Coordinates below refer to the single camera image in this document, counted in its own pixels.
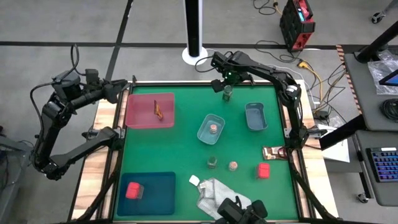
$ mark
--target keyboard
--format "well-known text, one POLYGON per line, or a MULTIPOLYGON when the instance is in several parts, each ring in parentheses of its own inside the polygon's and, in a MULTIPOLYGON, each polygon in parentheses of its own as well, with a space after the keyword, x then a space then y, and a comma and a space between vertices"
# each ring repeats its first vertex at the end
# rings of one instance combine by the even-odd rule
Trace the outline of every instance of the keyboard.
POLYGON ((398 182, 398 151, 390 148, 366 149, 377 182, 398 182))

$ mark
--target gray floor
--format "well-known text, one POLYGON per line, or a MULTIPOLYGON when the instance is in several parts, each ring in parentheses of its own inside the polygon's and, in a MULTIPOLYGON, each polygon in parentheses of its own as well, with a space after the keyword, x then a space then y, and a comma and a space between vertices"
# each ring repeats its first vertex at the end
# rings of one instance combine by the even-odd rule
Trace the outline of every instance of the gray floor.
MULTIPOLYGON (((383 9, 389 0, 308 1, 317 22, 317 31, 309 42, 312 45, 368 44, 398 20, 397 11, 391 11, 378 25, 369 21, 375 10, 383 9)), ((0 41, 114 42, 126 3, 127 0, 0 0, 0 41)), ((284 4, 285 0, 280 1, 280 6, 284 4)), ((123 42, 185 42, 181 0, 135 0, 132 6, 123 42)), ((278 15, 259 15, 250 0, 204 0, 204 15, 205 43, 253 44, 261 39, 282 43, 278 15)), ((80 47, 79 69, 96 68, 104 77, 112 51, 112 48, 80 47)), ((294 69, 309 84, 313 81, 312 75, 297 69, 295 63, 280 63, 255 50, 243 51, 264 64, 294 69)), ((0 47, 0 52, 0 124, 10 138, 33 141, 34 135, 39 132, 39 121, 30 103, 29 91, 70 68, 69 48, 0 47)), ((130 80, 132 75, 139 80, 211 80, 220 77, 214 71, 195 72, 181 61, 181 52, 182 49, 122 48, 113 79, 130 80)), ((284 50, 270 52, 275 55, 285 53, 284 50)), ((323 79, 340 64, 335 50, 305 50, 300 56, 308 60, 323 79)), ((206 62, 199 69, 208 67, 206 62)), ((345 78, 339 84, 348 87, 345 78)), ((40 108, 51 92, 50 87, 35 92, 40 108)), ((319 95, 317 89, 312 93, 319 95)), ((331 104, 345 119, 358 115, 348 88, 331 104)), ((62 130, 53 152, 67 152, 83 143, 85 140, 80 133, 92 125, 95 111, 96 105, 79 110, 78 115, 62 130)), ((23 220, 29 224, 65 221, 80 168, 81 162, 78 162, 56 182, 47 180, 29 167, 10 223, 23 220)), ((380 207, 374 200, 368 204, 356 201, 355 194, 363 191, 357 174, 330 174, 330 182, 341 217, 379 223, 398 220, 398 208, 380 207)))

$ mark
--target red cube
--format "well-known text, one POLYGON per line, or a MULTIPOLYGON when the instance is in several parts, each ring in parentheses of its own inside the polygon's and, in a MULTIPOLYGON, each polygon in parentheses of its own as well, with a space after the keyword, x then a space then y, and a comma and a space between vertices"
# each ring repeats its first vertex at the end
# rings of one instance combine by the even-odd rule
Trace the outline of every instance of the red cube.
POLYGON ((268 179, 269 178, 269 164, 260 163, 257 167, 257 178, 268 179))
POLYGON ((127 186, 126 198, 128 199, 141 199, 144 193, 144 187, 138 183, 130 182, 127 186))

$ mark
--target dark blue tray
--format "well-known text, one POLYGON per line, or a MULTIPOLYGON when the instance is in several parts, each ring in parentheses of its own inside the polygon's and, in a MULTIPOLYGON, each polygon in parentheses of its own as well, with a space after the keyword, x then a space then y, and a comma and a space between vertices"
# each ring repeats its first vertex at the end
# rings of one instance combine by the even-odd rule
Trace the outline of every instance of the dark blue tray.
POLYGON ((175 173, 126 173, 120 181, 118 215, 172 215, 175 208, 175 173), (127 186, 137 182, 144 186, 139 200, 126 198, 127 186))

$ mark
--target white stand base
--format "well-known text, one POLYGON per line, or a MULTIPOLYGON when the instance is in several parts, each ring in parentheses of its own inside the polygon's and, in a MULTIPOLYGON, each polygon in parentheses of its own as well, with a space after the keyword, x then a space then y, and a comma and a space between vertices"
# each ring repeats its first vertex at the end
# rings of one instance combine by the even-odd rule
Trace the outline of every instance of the white stand base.
MULTIPOLYGON (((202 47, 201 51, 200 51, 200 55, 198 57, 191 57, 188 54, 188 48, 184 49, 184 51, 182 52, 182 59, 184 60, 185 63, 189 64, 189 65, 195 65, 197 63, 197 61, 199 61, 202 58, 207 57, 207 50, 202 47)), ((200 60, 199 63, 197 63, 197 65, 201 65, 203 63, 206 62, 206 59, 200 60)))

